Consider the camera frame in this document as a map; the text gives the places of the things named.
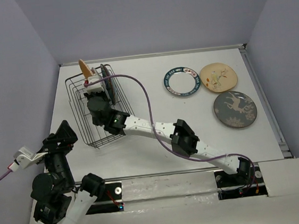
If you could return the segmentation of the black wire dish rack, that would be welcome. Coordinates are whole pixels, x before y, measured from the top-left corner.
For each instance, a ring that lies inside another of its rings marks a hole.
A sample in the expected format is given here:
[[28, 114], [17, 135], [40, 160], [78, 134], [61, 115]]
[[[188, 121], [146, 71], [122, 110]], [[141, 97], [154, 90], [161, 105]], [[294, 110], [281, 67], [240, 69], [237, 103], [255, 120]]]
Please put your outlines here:
[[83, 142], [94, 148], [101, 148], [122, 137], [113, 134], [109, 125], [116, 115], [134, 114], [119, 80], [110, 78], [100, 83], [102, 92], [91, 93], [84, 86], [88, 81], [84, 75], [77, 74], [65, 80], [69, 104], [80, 131]]

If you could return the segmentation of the woven bamboo tray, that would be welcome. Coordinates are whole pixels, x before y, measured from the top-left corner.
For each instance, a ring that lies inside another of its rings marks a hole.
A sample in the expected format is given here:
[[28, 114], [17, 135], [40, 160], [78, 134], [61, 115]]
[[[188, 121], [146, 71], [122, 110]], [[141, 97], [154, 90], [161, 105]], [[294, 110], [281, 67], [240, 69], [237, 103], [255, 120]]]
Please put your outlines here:
[[78, 64], [79, 64], [80, 70], [86, 80], [88, 80], [89, 77], [93, 76], [93, 72], [91, 71], [89, 66], [82, 59], [80, 59], [78, 61]]

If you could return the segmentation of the white plate with teal rim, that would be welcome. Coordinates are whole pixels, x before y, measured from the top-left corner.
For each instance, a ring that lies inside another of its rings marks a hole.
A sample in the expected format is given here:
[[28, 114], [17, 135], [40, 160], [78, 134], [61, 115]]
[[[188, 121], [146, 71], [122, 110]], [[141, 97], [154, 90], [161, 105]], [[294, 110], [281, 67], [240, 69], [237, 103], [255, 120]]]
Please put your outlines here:
[[187, 67], [172, 68], [164, 76], [163, 83], [167, 91], [178, 97], [193, 95], [201, 86], [198, 73]]

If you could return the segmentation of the grey plate with deer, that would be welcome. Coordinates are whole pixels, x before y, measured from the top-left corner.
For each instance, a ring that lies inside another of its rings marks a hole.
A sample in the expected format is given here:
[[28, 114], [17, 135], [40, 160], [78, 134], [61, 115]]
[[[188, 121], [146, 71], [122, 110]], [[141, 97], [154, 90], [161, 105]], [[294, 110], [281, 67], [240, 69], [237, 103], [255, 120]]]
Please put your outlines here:
[[254, 101], [246, 94], [233, 90], [215, 98], [213, 111], [221, 123], [235, 129], [252, 125], [258, 115]]

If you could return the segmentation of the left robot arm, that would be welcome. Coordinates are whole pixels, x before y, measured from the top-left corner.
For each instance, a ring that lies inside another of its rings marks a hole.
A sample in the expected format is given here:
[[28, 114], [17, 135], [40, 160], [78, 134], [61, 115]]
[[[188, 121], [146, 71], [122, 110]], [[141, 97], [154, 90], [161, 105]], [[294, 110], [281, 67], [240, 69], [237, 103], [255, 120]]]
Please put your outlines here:
[[76, 187], [67, 154], [77, 140], [77, 134], [63, 120], [57, 131], [43, 140], [37, 153], [19, 149], [15, 158], [19, 167], [43, 163], [46, 169], [32, 181], [35, 224], [80, 224], [92, 204], [105, 195], [104, 179], [92, 173]]

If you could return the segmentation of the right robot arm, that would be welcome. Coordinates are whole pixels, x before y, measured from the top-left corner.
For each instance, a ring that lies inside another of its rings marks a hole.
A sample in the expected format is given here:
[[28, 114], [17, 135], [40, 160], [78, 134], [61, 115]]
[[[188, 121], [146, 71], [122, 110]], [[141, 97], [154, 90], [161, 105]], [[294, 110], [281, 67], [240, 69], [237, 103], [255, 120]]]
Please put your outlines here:
[[207, 162], [220, 169], [238, 184], [246, 182], [251, 175], [251, 162], [238, 154], [221, 154], [201, 140], [182, 119], [175, 123], [155, 122], [138, 118], [127, 112], [113, 109], [104, 92], [85, 94], [92, 123], [113, 135], [143, 136], [154, 138], [163, 146], [171, 147], [173, 154], [195, 162]]

